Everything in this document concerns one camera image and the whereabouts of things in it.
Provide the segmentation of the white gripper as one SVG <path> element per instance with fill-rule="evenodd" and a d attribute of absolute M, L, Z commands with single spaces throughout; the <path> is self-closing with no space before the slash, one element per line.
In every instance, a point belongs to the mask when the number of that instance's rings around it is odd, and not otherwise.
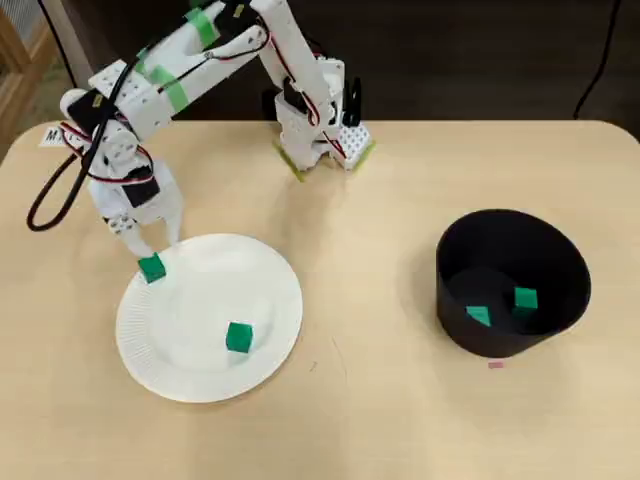
<path fill-rule="evenodd" d="M 91 180 L 89 193 L 110 232 L 138 258 L 153 256 L 138 223 L 163 219 L 170 245 L 180 241 L 183 196 L 171 170 L 162 160 L 154 163 L 154 177 L 131 185 Z"/>

